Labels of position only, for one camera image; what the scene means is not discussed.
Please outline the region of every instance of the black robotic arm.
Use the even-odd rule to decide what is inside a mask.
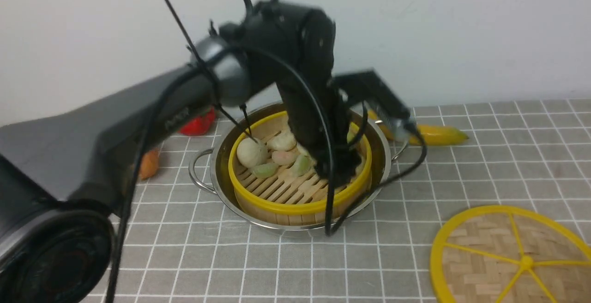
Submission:
[[[352,105],[369,103],[420,137],[375,72],[332,76],[335,25],[322,10],[249,2],[244,21],[211,29],[189,63],[72,112],[0,128],[0,301],[78,302],[114,255],[112,297],[142,155],[211,105],[236,107],[275,83],[295,138],[332,189],[360,161],[346,140]],[[116,244],[110,214],[122,217]]]

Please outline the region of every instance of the banana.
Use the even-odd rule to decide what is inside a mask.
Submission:
[[[368,110],[368,118],[379,120],[378,116],[372,110]],[[385,124],[379,125],[380,129],[388,140],[394,140],[394,135]],[[464,143],[469,137],[462,131],[450,126],[426,126],[418,125],[418,130],[429,146],[459,145]],[[410,145],[420,145],[418,139],[411,137],[408,141]]]

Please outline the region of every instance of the steamer basket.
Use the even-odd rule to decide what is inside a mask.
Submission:
[[[253,137],[267,143],[281,133],[286,124],[287,112],[281,111],[255,122],[251,130]],[[350,130],[356,133],[359,128],[351,124]],[[228,162],[230,180],[242,209],[257,219],[280,225],[322,223],[325,219],[327,180],[320,179],[313,169],[296,177],[289,170],[290,166],[280,166],[272,177],[266,179],[254,177],[236,156],[239,143],[246,137],[241,134],[235,141]],[[366,137],[357,144],[357,150],[365,160],[358,175],[347,185],[335,189],[333,218],[338,218],[371,185],[372,152]],[[298,153],[295,147],[291,152]]]
[[[252,121],[259,121],[267,116],[271,116],[277,112],[285,111],[283,103],[272,103],[270,105],[261,107],[249,112],[249,117]],[[352,112],[352,122],[361,124],[361,115]],[[240,120],[239,124],[245,124],[244,120]],[[210,193],[217,195],[224,203],[228,211],[232,211],[247,223],[255,225],[260,229],[264,229],[273,234],[289,237],[293,239],[306,240],[310,237],[317,237],[325,235],[324,224],[311,225],[281,225],[270,223],[257,219],[246,213],[242,206],[236,199],[234,186],[230,180],[230,172],[228,171],[228,164],[230,160],[230,150],[242,131],[231,126],[226,130],[218,130],[219,137],[216,137],[215,144],[212,148],[203,149],[192,158],[188,164],[188,173],[191,181],[198,187],[199,193]],[[372,164],[371,164],[371,188],[374,188],[380,182],[385,180],[390,175],[392,162],[395,161],[406,149],[408,143],[398,145],[399,151],[392,156],[390,147],[384,133],[380,130],[378,124],[372,120],[368,121],[368,126],[365,131],[365,137],[371,145]],[[206,165],[205,176],[197,175],[195,165],[200,162]],[[382,192],[381,189],[375,189],[371,195],[367,197],[359,206],[357,206],[348,216],[348,218],[355,217],[361,210],[365,209],[372,201]]]

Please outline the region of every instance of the white grid line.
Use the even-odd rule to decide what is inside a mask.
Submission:
[[[222,219],[223,219],[223,213],[225,210],[226,210],[226,205],[224,205],[224,207],[222,208],[222,215],[220,215],[220,225],[217,228],[216,244],[214,245],[213,258],[211,259],[211,271],[209,271],[209,277],[207,278],[207,286],[205,287],[205,299],[203,300],[203,303],[207,303],[207,294],[209,294],[209,285],[211,284],[211,274],[213,274],[213,270],[214,270],[213,263],[215,263],[215,261],[216,261],[217,247],[219,246],[220,236],[222,234]]]
[[[217,127],[218,126],[219,126],[219,124],[216,124],[215,134],[217,134]],[[191,141],[191,138],[188,139],[186,148],[188,148],[188,144],[190,143],[190,141]],[[212,147],[213,147],[214,143],[215,143],[215,137],[213,137],[212,140],[211,140],[211,146]],[[183,153],[183,157],[181,158],[181,163],[184,161],[184,158],[185,158],[186,155],[187,155],[187,152],[185,151]],[[211,157],[211,154],[207,154],[207,162],[206,162],[207,164],[209,163],[210,157]],[[205,180],[205,173],[206,172],[207,172],[206,170],[203,171],[203,176],[201,177],[201,180]],[[201,189],[199,189],[197,191],[197,200],[199,200],[200,194],[201,194]],[[194,217],[195,217],[195,212],[197,211],[197,206],[198,206],[198,203],[195,203],[195,207],[193,207],[193,213],[191,215],[191,220],[194,219]],[[179,275],[180,275],[180,271],[181,271],[181,265],[183,263],[184,254],[185,254],[185,251],[187,249],[188,238],[191,235],[191,226],[192,225],[193,225],[192,223],[190,223],[188,225],[187,235],[185,237],[185,245],[183,246],[183,251],[181,252],[181,259],[179,260],[179,267],[177,267],[177,270],[176,270],[175,281],[173,282],[173,288],[171,288],[171,290],[170,290],[171,297],[169,299],[169,303],[172,303],[172,301],[173,301],[172,295],[175,294],[175,289],[177,287],[177,280],[179,280]]]
[[[524,117],[523,117],[523,114],[521,114],[521,109],[519,108],[519,105],[517,104],[517,102],[514,102],[514,103],[515,103],[515,107],[517,107],[517,112],[518,112],[518,113],[519,113],[519,115],[521,116],[521,119],[523,120],[523,122],[524,122],[525,126],[526,126],[526,127],[528,127],[528,124],[527,124],[527,122],[525,121],[525,119],[524,119]],[[529,133],[530,133],[530,136],[531,136],[531,138],[532,138],[532,139],[534,139],[534,135],[531,133],[531,131],[529,131]],[[545,160],[545,158],[544,158],[544,155],[543,155],[543,153],[542,153],[542,151],[541,151],[541,149],[540,149],[539,145],[536,143],[536,140],[535,140],[535,139],[534,139],[534,146],[536,147],[536,149],[538,149],[538,153],[540,154],[540,157],[542,158],[542,162],[543,162],[544,166],[546,167],[546,170],[548,170],[548,174],[549,174],[550,176],[554,177],[554,175],[553,175],[553,173],[552,173],[552,170],[550,170],[550,166],[548,165],[548,162]],[[553,181],[554,181],[554,183],[555,183],[555,185],[556,185],[556,189],[558,190],[558,193],[559,193],[559,195],[561,196],[561,198],[563,198],[563,199],[564,199],[564,194],[562,193],[562,189],[561,189],[561,187],[560,187],[560,184],[558,184],[558,182],[557,182],[555,179],[553,179]],[[536,212],[537,212],[537,209],[536,209],[536,203],[532,201],[532,204],[534,205],[534,210],[536,210]],[[568,214],[570,214],[570,217],[571,217],[573,220],[575,220],[575,219],[576,219],[576,217],[574,216],[574,214],[573,214],[572,210],[570,209],[570,206],[568,205],[568,202],[564,202],[564,204],[566,204],[566,208],[567,208],[567,210],[568,210]],[[577,230],[579,231],[579,235],[580,235],[581,233],[583,233],[583,231],[581,231],[581,229],[580,229],[579,225],[578,225],[576,222],[574,223],[574,225],[576,226]]]
[[[386,287],[384,286],[384,268],[382,267],[382,252],[380,250],[380,236],[378,235],[378,215],[375,211],[375,202],[372,202],[372,211],[374,212],[375,242],[378,250],[378,265],[380,266],[380,282],[382,283],[382,300],[386,300]]]
[[[439,115],[441,116],[441,120],[443,120],[443,113],[441,112],[441,106],[437,107],[439,109]],[[460,184],[462,185],[462,191],[464,192],[464,197],[466,198],[466,204],[468,208],[470,208],[470,199],[468,198],[468,192],[466,191],[466,185],[464,184],[464,180],[462,179],[462,173],[460,173],[460,166],[458,166],[458,162],[456,160],[456,154],[453,151],[453,147],[450,147],[450,152],[452,153],[453,163],[456,166],[456,171],[458,172],[458,178],[460,179]],[[433,185],[433,180],[431,179],[431,189],[433,189],[433,195],[435,195],[435,187]]]
[[[546,114],[548,115],[548,119],[549,119],[549,120],[550,120],[550,122],[552,123],[552,126],[553,126],[554,128],[556,128],[556,124],[555,124],[555,122],[554,122],[553,118],[552,118],[552,117],[551,117],[551,116],[548,114],[548,110],[546,110],[546,106],[544,105],[544,103],[542,103],[542,108],[544,109],[544,111],[545,111],[545,112],[546,112]],[[564,138],[562,137],[562,134],[560,134],[560,133],[559,133],[558,135],[559,135],[559,137],[560,137],[560,140],[563,142],[563,144],[565,144],[565,145],[566,145],[566,142],[564,141]],[[572,160],[574,160],[574,155],[573,155],[573,152],[571,152],[571,151],[570,151],[570,148],[568,148],[568,146],[567,146],[567,145],[565,146],[565,148],[566,148],[566,150],[567,150],[567,152],[568,152],[568,155],[570,156],[570,158],[572,158]],[[542,152],[541,152],[541,150],[540,150],[540,156],[542,157],[542,159],[544,159],[544,160],[545,160],[544,153],[542,153]],[[584,173],[583,173],[583,171],[581,170],[581,167],[579,166],[579,164],[577,164],[577,162],[574,162],[574,165],[577,167],[577,169],[578,169],[578,171],[580,172],[581,176],[582,176],[582,177],[585,177],[585,174],[584,174]],[[588,181],[587,181],[587,185],[589,185],[589,188],[591,188],[591,183],[589,183]],[[562,193],[562,189],[561,189],[561,187],[559,186],[559,184],[558,184],[558,183],[556,183],[556,186],[558,187],[558,192],[559,192],[559,194],[560,194],[560,198],[564,199],[564,194]],[[564,202],[564,204],[566,204],[566,208],[568,209],[568,213],[569,213],[569,214],[570,214],[570,216],[573,218],[573,220],[574,220],[574,219],[576,219],[576,217],[574,216],[573,210],[572,210],[572,208],[570,207],[570,205],[568,204],[568,202],[566,202],[566,201],[565,201],[565,202]],[[580,236],[582,236],[582,234],[583,234],[583,231],[581,230],[581,227],[579,227],[579,224],[578,224],[578,223],[574,223],[574,225],[577,227],[577,230],[579,231],[579,235],[580,235]]]
[[[88,295],[89,297],[97,297],[99,296],[98,294],[90,294]],[[117,294],[116,297],[136,297],[136,295],[134,294]],[[148,294],[144,294],[144,295],[139,295],[138,297],[166,297],[168,298],[169,295],[148,295]],[[215,298],[239,298],[239,295],[173,295],[173,297],[187,297],[187,298],[203,298],[203,297],[215,297]],[[248,295],[245,296],[248,298],[310,298],[308,296],[304,296],[304,295]],[[342,298],[342,299],[380,299],[380,297],[378,296],[328,296],[328,295],[314,295],[313,298]],[[401,296],[388,296],[386,297],[386,299],[393,299],[393,300],[404,300],[404,299],[435,299],[435,297],[414,297],[414,296],[408,296],[408,297],[401,297]]]
[[[187,145],[185,146],[185,149],[188,147],[188,143],[191,139],[188,138],[187,139]],[[175,183],[176,181],[179,179],[179,173],[180,173],[180,169],[177,169],[177,175],[175,177]],[[168,201],[170,201],[170,198],[172,198],[173,196],[173,189],[175,188],[175,185],[173,184],[172,187],[170,188],[169,191],[169,199]],[[136,214],[139,210],[139,208],[141,207],[141,205],[137,206],[136,209]],[[166,206],[164,207],[164,212],[162,213],[162,219],[160,220],[160,224],[158,225],[158,231],[156,231],[156,237],[154,238],[154,246],[152,246],[152,249],[150,249],[150,256],[148,256],[148,261],[146,262],[146,267],[150,266],[150,261],[152,261],[152,256],[154,255],[154,250],[156,248],[156,242],[158,242],[158,236],[160,236],[160,230],[162,229],[162,224],[164,223],[164,217],[166,217],[166,212],[169,210],[169,205],[166,204]],[[139,297],[139,293],[142,290],[142,286],[144,286],[144,280],[146,278],[146,274],[148,273],[148,271],[144,271],[144,273],[142,274],[142,279],[139,282],[139,287],[138,287],[138,292],[137,292],[137,297],[135,297],[135,303],[138,303],[138,297]]]
[[[464,109],[466,110],[466,112],[468,112],[468,108],[466,107],[466,105],[464,105]],[[470,116],[467,116],[467,117],[468,117],[468,122],[470,123],[471,128],[474,129],[474,125],[472,124],[472,120],[470,119]],[[482,147],[480,145],[480,141],[478,140],[478,136],[476,134],[474,134],[474,139],[476,141],[476,145],[478,146],[478,149],[480,150],[481,156],[484,159],[485,158],[484,151],[482,150]],[[492,182],[492,188],[495,190],[496,200],[497,200],[498,204],[501,204],[501,199],[499,198],[499,191],[498,191],[498,189],[496,189],[496,183],[492,179],[492,174],[490,174],[490,168],[486,162],[485,162],[485,168],[486,168],[486,173],[488,174],[488,177],[489,177],[490,181]]]
[[[492,107],[492,105],[490,103],[489,103],[489,106],[490,106],[490,110],[492,111],[492,113],[494,115],[496,124],[498,126],[501,126],[499,124],[498,118],[496,117],[496,113],[495,113],[494,107]],[[501,135],[503,136],[503,139],[505,140],[505,143],[507,143],[507,136],[505,135],[505,132],[502,129],[501,129]],[[532,135],[531,132],[530,132],[530,137],[531,137],[532,140],[534,140],[534,135]],[[525,193],[527,194],[527,196],[528,196],[528,198],[530,200],[530,204],[533,207],[534,211],[537,212],[536,203],[534,203],[534,200],[531,197],[530,188],[525,183],[525,180],[524,180],[524,177],[523,177],[523,173],[521,172],[521,169],[519,168],[519,165],[517,164],[517,159],[515,158],[515,154],[513,154],[513,150],[511,149],[511,147],[508,147],[508,149],[509,149],[509,154],[511,154],[511,158],[513,159],[513,164],[515,164],[515,168],[517,169],[517,173],[519,174],[519,178],[523,181],[523,184],[525,185]]]
[[[349,303],[349,270],[347,263],[347,226],[342,226],[343,231],[343,255],[344,255],[344,294],[346,303]]]
[[[277,273],[275,274],[275,303],[277,303],[277,291],[279,290],[279,263],[281,261],[281,238],[279,236],[279,243],[277,243]]]
[[[251,230],[253,230],[253,225],[248,226],[248,237],[247,237],[247,252],[244,254],[244,267],[242,271],[242,283],[240,284],[240,299],[239,302],[242,303],[242,297],[244,293],[244,279],[247,277],[247,261],[248,261],[248,247],[251,242]]]
[[[396,163],[396,167],[397,167],[397,172],[400,172],[400,165],[398,163]],[[404,197],[404,187],[403,187],[402,181],[398,181],[398,184],[400,184],[400,191],[403,196],[404,216],[405,216],[405,219],[407,220],[406,225],[407,225],[407,229],[408,229],[408,241],[410,243],[410,250],[411,250],[411,254],[412,254],[412,264],[414,265],[414,269],[415,269],[414,275],[416,278],[416,285],[418,286],[418,296],[421,300],[421,303],[423,303],[421,280],[418,277],[418,264],[416,263],[416,255],[415,255],[416,253],[414,251],[414,242],[412,241],[412,230],[410,228],[410,220],[408,218],[408,210],[407,210],[406,202],[404,202],[404,198],[405,198]]]

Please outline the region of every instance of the stainless steel pot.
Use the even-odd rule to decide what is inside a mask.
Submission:
[[[256,122],[266,116],[272,115],[276,112],[285,110],[282,103],[273,103],[261,109],[257,109],[249,114],[250,122]],[[359,125],[361,124],[361,116],[356,112],[353,112],[353,122]],[[278,225],[274,223],[268,223],[261,221],[257,218],[251,217],[245,213],[238,202],[234,193],[234,187],[230,181],[230,175],[228,173],[228,161],[229,154],[232,146],[242,131],[239,128],[232,127],[225,135],[218,137],[219,141],[216,142],[213,148],[204,149],[198,152],[197,156],[191,160],[188,165],[188,172],[191,180],[203,191],[215,194],[219,196],[220,200],[236,215],[239,215],[249,223],[257,225],[263,229],[272,231],[273,233],[287,236],[287,237],[311,237],[320,236],[324,234],[324,225],[306,225],[306,226],[291,226],[291,225]],[[378,183],[386,179],[391,170],[392,162],[396,160],[400,154],[406,149],[407,143],[403,145],[401,150],[391,158],[390,145],[384,136],[384,133],[378,127],[378,124],[372,121],[368,121],[368,127],[365,135],[372,146],[372,177],[380,177],[380,179],[372,180],[372,188]],[[209,162],[209,173],[211,175],[212,185],[205,184],[195,173],[195,163],[202,158],[212,154]],[[363,203],[355,208],[349,218],[357,214],[363,208],[367,207],[371,202],[378,196],[380,189],[374,191],[373,194],[367,197]]]

